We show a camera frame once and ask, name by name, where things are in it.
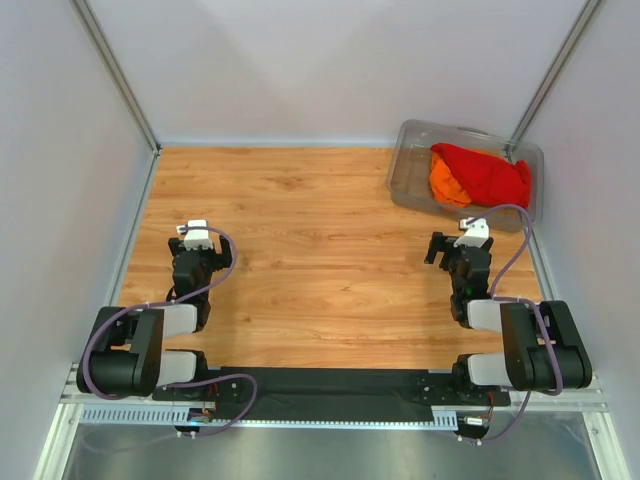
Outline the left aluminium corner post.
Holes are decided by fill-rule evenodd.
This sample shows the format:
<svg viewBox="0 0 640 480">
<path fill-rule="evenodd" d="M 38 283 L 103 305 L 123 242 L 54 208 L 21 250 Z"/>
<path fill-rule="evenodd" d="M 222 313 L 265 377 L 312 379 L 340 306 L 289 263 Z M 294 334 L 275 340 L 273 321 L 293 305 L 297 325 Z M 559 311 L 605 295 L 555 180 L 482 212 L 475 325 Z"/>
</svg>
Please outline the left aluminium corner post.
<svg viewBox="0 0 640 480">
<path fill-rule="evenodd" d="M 149 120 L 141 108 L 134 91 L 132 90 L 119 61 L 105 35 L 100 22 L 93 11 L 90 2 L 86 0 L 71 0 L 71 6 L 75 10 L 82 23 L 89 40 L 93 44 L 98 56 L 105 66 L 116 90 L 124 101 L 141 135 L 154 154 L 161 150 L 161 142 L 157 139 Z"/>
</svg>

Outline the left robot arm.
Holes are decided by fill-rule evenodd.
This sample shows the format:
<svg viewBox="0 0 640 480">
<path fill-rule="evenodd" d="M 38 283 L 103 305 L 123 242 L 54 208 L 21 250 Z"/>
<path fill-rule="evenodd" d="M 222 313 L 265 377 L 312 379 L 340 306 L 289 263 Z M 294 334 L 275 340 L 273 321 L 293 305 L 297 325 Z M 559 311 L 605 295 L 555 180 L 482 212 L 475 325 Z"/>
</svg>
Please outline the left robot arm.
<svg viewBox="0 0 640 480">
<path fill-rule="evenodd" d="M 186 238 L 168 241 L 173 285 L 163 301 L 100 308 L 76 374 L 81 392 L 116 400 L 149 396 L 165 383 L 163 341 L 203 330 L 210 290 L 235 267 L 236 245 L 222 231 L 218 237 L 220 250 L 205 242 L 189 247 Z"/>
</svg>

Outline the aluminium front rail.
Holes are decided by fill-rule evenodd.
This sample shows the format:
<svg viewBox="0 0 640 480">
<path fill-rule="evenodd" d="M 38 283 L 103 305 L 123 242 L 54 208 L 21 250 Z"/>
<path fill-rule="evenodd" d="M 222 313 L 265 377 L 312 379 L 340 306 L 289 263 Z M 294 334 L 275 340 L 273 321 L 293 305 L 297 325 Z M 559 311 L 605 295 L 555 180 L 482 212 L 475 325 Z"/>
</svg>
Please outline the aluminium front rail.
<svg viewBox="0 0 640 480">
<path fill-rule="evenodd" d="M 149 395 L 125 394 L 131 403 L 215 405 L 236 412 L 249 400 L 255 418 L 414 415 L 432 407 L 516 407 L 523 400 L 540 411 L 603 411 L 597 383 L 566 389 L 559 396 L 527 394 L 499 384 L 477 386 L 466 370 L 199 367 L 194 379 L 176 388 L 162 381 Z"/>
</svg>

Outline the aluminium corner post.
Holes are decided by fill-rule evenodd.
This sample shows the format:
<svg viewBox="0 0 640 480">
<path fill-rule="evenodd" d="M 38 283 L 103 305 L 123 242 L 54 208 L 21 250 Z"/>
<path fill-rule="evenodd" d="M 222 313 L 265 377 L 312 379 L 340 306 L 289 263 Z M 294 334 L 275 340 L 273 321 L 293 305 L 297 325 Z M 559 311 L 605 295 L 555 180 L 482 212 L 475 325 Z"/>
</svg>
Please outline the aluminium corner post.
<svg viewBox="0 0 640 480">
<path fill-rule="evenodd" d="M 141 135 L 154 154 L 161 150 L 161 142 L 157 139 L 149 120 L 141 108 L 134 91 L 132 90 L 119 61 L 105 35 L 100 22 L 93 11 L 90 2 L 86 0 L 71 0 L 71 6 L 75 10 L 82 23 L 89 40 L 93 44 L 98 56 L 105 66 L 116 90 L 124 101 Z"/>
<path fill-rule="evenodd" d="M 604 0 L 587 0 L 583 3 L 523 115 L 518 121 L 510 138 L 512 146 L 506 149 L 507 154 L 510 154 L 511 151 L 525 139 L 527 132 L 533 125 L 552 89 L 569 64 L 581 40 L 605 4 L 606 2 Z"/>
</svg>

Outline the orange t shirt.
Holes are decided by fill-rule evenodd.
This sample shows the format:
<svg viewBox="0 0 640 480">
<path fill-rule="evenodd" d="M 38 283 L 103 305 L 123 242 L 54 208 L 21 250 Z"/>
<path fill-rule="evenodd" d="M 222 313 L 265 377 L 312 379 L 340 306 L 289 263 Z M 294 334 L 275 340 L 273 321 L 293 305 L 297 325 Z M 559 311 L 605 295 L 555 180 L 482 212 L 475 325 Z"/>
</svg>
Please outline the orange t shirt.
<svg viewBox="0 0 640 480">
<path fill-rule="evenodd" d="M 433 153 L 431 157 L 429 183 L 434 199 L 437 202 L 461 208 L 471 204 L 469 194 L 437 153 Z"/>
</svg>

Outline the red t shirt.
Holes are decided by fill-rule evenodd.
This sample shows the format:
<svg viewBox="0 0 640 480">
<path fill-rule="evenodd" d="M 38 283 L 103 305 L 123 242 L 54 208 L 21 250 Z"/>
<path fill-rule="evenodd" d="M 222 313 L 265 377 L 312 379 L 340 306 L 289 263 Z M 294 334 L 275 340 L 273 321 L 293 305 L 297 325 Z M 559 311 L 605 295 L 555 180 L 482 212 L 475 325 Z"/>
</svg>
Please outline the red t shirt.
<svg viewBox="0 0 640 480">
<path fill-rule="evenodd" d="M 527 209 L 533 186 L 530 167 L 523 160 L 509 163 L 484 151 L 448 143 L 431 146 L 471 198 L 470 205 L 492 208 L 515 204 Z"/>
</svg>

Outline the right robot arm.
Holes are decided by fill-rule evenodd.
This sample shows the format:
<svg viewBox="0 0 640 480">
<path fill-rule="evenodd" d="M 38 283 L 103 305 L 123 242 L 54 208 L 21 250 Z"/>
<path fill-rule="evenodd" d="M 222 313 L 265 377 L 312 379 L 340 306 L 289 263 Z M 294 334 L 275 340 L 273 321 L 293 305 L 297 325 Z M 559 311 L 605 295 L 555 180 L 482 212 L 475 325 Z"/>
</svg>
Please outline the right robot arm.
<svg viewBox="0 0 640 480">
<path fill-rule="evenodd" d="M 458 357 L 450 379 L 452 395 L 470 404 L 487 387 L 551 395 L 589 387 L 592 364 L 566 302 L 490 296 L 492 243 L 490 237 L 473 242 L 468 235 L 435 232 L 425 256 L 424 262 L 432 264 L 442 255 L 439 268 L 451 280 L 453 320 L 463 328 L 499 333 L 502 338 L 501 353 Z"/>
</svg>

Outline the right aluminium corner post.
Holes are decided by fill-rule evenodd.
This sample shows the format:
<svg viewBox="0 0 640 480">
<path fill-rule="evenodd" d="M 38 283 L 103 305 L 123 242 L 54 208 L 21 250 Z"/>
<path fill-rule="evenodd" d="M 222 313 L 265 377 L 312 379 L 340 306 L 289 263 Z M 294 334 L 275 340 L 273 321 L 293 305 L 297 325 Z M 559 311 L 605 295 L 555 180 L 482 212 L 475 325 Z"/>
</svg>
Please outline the right aluminium corner post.
<svg viewBox="0 0 640 480">
<path fill-rule="evenodd" d="M 507 154 L 510 154 L 511 151 L 525 139 L 527 132 L 533 125 L 552 89 L 569 64 L 581 40 L 605 4 L 606 2 L 604 0 L 587 0 L 583 3 L 523 115 L 518 121 L 510 138 L 512 146 L 506 149 Z"/>
</svg>

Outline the clear plastic bin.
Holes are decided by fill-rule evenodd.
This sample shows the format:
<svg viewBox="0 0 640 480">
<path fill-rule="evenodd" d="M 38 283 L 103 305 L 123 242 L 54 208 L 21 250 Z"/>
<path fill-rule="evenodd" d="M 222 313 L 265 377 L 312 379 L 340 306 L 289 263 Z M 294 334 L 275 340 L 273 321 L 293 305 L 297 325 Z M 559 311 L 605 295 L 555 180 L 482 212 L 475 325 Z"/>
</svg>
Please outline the clear plastic bin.
<svg viewBox="0 0 640 480">
<path fill-rule="evenodd" d="M 430 186 L 431 146 L 449 143 L 458 147 L 481 150 L 498 155 L 513 164 L 524 161 L 532 173 L 532 190 L 528 213 L 536 224 L 543 218 L 544 154 L 531 143 L 515 142 L 469 127 L 444 125 L 422 120 L 407 120 L 400 128 L 386 185 L 392 201 L 405 208 L 444 216 L 449 219 L 477 216 L 486 211 L 482 206 L 457 207 L 435 200 Z"/>
</svg>

